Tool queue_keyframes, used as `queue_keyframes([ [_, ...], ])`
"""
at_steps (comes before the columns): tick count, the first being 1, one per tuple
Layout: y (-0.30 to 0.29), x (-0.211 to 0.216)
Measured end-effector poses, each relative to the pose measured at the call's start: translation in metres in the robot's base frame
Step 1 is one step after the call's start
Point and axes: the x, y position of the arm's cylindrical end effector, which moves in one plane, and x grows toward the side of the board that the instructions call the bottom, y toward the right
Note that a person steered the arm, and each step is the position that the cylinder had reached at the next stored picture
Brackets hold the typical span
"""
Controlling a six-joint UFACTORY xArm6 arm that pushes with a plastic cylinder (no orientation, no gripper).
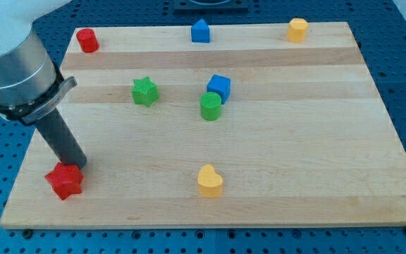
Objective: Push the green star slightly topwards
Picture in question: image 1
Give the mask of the black silver tool flange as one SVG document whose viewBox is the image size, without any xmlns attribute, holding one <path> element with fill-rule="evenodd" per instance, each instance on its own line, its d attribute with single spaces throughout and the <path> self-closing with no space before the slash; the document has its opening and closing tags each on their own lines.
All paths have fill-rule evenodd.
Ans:
<svg viewBox="0 0 406 254">
<path fill-rule="evenodd" d="M 64 78 L 57 64 L 54 62 L 52 64 L 55 79 L 48 90 L 22 104 L 5 105 L 0 102 L 0 115 L 3 118 L 9 121 L 20 121 L 23 125 L 30 126 L 56 109 L 66 93 L 78 83 L 73 76 Z M 5 96 L 5 94 L 0 95 L 0 99 L 4 99 Z"/>
</svg>

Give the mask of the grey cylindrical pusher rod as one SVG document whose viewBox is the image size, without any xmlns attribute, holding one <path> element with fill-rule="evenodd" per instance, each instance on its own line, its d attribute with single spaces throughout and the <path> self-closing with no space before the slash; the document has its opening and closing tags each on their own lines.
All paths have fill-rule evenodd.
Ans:
<svg viewBox="0 0 406 254">
<path fill-rule="evenodd" d="M 62 164 L 85 167 L 87 157 L 57 109 L 37 120 L 35 127 Z"/>
</svg>

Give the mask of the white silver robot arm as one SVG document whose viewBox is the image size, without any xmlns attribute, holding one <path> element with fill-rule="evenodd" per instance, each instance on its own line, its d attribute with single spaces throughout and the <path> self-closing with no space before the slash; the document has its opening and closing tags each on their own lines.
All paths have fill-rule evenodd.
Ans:
<svg viewBox="0 0 406 254">
<path fill-rule="evenodd" d="M 0 1 L 0 114 L 34 125 L 63 164 L 82 169 L 85 153 L 57 110 L 77 82 L 62 76 L 33 28 L 35 20 L 67 3 Z"/>
</svg>

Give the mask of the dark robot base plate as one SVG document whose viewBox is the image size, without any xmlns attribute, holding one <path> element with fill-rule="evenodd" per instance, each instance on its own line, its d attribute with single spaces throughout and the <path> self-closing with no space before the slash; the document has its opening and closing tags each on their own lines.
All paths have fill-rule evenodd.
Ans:
<svg viewBox="0 0 406 254">
<path fill-rule="evenodd" d="M 248 0 L 173 0 L 173 12 L 188 11 L 247 11 Z"/>
</svg>

